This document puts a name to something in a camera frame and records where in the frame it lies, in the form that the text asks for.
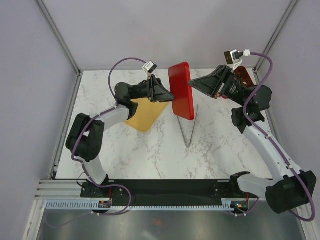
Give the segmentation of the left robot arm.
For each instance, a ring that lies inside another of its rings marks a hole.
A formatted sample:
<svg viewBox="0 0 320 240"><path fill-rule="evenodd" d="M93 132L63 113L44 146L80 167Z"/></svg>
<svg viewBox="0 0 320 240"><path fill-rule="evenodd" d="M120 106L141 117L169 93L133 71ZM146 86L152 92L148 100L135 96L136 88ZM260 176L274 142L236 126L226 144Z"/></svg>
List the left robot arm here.
<svg viewBox="0 0 320 240"><path fill-rule="evenodd" d="M92 192L105 197L110 186L105 180L107 173L102 167L100 152L104 132L114 125L133 118L139 104L136 99L148 99L152 103L172 102L175 97L155 75L136 85L120 82L115 86L115 105L95 116L79 113L71 127L65 146L71 152L71 159L81 164Z"/></svg>

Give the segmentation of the yellow plastic tray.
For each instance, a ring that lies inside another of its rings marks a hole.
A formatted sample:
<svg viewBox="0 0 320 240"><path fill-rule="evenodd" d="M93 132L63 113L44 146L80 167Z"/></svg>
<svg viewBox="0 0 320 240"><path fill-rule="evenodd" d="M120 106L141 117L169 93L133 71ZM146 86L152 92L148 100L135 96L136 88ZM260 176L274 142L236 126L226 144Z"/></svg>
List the yellow plastic tray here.
<svg viewBox="0 0 320 240"><path fill-rule="evenodd" d="M169 104L168 102L150 102L147 98L134 99L133 102L138 103L138 108L135 115L125 123L141 133L147 132L153 126Z"/></svg>

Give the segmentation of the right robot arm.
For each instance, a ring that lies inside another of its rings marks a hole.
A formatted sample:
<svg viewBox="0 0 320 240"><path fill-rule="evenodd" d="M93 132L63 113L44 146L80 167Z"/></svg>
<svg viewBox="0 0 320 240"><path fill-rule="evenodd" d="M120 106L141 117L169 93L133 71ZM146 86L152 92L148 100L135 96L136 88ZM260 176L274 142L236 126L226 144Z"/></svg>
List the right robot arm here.
<svg viewBox="0 0 320 240"><path fill-rule="evenodd" d="M225 97L240 105L231 110L233 125L255 147L271 173L272 179L243 171L230 177L228 191L233 197L244 193L265 199L277 214L310 204L317 178L312 171L303 171L285 153L268 131L262 111L270 107L272 91L267 86L243 85L234 71L218 66L212 73L190 80L192 88L213 99Z"/></svg>

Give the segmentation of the red box lid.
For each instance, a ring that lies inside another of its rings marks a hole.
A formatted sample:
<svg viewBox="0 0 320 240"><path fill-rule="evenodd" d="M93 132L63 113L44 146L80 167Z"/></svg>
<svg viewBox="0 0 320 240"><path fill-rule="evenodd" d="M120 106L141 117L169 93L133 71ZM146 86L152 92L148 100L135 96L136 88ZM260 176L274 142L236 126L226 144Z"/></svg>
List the red box lid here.
<svg viewBox="0 0 320 240"><path fill-rule="evenodd" d="M187 62L181 62L168 69L170 92L174 95L172 101L173 113L183 119L192 121L195 119L195 109L191 80L190 66Z"/></svg>

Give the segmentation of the metal tongs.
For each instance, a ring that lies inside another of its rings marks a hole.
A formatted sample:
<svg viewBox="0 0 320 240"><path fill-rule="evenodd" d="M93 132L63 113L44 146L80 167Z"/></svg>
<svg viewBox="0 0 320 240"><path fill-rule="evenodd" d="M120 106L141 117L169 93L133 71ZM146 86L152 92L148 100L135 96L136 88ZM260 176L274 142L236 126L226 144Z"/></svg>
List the metal tongs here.
<svg viewBox="0 0 320 240"><path fill-rule="evenodd" d="M194 109L194 119L193 120L187 120L185 118L177 116L177 120L178 120L178 124L179 124L180 131L182 134L183 142L184 142L184 145L187 149L192 144L194 130L195 130L196 122L197 122L198 110L199 110L199 104L196 103L195 109Z"/></svg>

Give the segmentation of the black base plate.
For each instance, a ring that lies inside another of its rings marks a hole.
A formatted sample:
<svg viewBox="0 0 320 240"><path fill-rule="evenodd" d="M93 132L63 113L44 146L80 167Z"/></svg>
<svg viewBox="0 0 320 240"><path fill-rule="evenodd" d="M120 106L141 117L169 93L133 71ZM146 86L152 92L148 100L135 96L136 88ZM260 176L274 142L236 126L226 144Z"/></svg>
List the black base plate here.
<svg viewBox="0 0 320 240"><path fill-rule="evenodd" d="M247 198L228 179L115 179L103 184L126 187L132 196L130 205L135 206L194 206Z"/></svg>

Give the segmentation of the left aluminium frame post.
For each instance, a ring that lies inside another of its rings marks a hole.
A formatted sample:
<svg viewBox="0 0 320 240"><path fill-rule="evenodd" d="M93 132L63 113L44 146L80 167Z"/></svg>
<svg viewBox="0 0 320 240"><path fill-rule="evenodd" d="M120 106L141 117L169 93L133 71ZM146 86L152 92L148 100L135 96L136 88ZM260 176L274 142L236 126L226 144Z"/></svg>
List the left aluminium frame post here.
<svg viewBox="0 0 320 240"><path fill-rule="evenodd" d="M64 37L61 34L61 31L59 30L57 24L55 23L55 20L53 16L51 15L48 7L46 6L45 2L43 0L34 0L34 3L38 7L39 11L43 15L46 23L48 24L52 34L54 35L55 39L57 40L63 54L67 58L68 62L70 63L72 69L76 72L76 74L79 76L82 71L79 68L75 58L73 57L70 48L68 47Z"/></svg>

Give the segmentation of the red chocolate box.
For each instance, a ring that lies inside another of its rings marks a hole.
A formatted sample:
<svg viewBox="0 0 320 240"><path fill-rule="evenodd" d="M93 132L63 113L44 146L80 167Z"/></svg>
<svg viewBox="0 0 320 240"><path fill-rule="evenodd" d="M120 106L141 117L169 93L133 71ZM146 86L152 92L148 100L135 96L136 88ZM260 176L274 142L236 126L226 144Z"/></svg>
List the red chocolate box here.
<svg viewBox="0 0 320 240"><path fill-rule="evenodd" d="M255 84L252 81L249 72L244 66L239 66L235 71L235 75L239 78L241 84L247 88L253 87Z"/></svg>

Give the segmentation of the right aluminium frame post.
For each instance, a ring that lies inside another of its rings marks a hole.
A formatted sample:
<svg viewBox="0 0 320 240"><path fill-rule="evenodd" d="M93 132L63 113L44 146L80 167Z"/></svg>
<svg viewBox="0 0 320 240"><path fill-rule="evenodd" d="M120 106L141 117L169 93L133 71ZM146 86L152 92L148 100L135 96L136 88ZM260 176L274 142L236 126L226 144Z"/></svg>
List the right aluminium frame post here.
<svg viewBox="0 0 320 240"><path fill-rule="evenodd" d="M278 40L279 36L281 35L282 31L284 30L286 24L288 23L291 15L295 11L297 5L299 4L299 0L291 0L287 5L284 13L282 14L279 22L277 23L270 39L267 42L262 54L269 55L273 46L275 45L276 41Z"/></svg>

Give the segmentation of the aluminium frame post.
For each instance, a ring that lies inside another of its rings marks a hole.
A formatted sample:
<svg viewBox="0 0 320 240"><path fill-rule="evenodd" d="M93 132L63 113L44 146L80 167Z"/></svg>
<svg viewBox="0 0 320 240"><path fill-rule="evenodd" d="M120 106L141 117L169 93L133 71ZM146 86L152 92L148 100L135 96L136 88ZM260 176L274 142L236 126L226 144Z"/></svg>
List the aluminium frame post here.
<svg viewBox="0 0 320 240"><path fill-rule="evenodd" d="M64 37L61 34L61 31L59 30L57 24L55 23L55 20L53 16L51 15L48 7L46 6L45 2L43 0L34 0L34 3L38 7L39 11L43 15L46 23L48 24L52 34L54 35L55 39L57 40L63 54L67 58L68 62L70 63L72 69L76 72L76 74L79 76L82 71L79 68L75 58L73 57L70 48L68 47Z"/></svg>
<svg viewBox="0 0 320 240"><path fill-rule="evenodd" d="M288 23L291 15L295 11L297 5L299 4L299 0L291 0L287 5L284 13L282 14L279 22L277 23L270 39L267 42L262 54L269 55L273 46L275 45L276 41L278 40L279 36L281 35L282 31L284 30L286 24Z"/></svg>

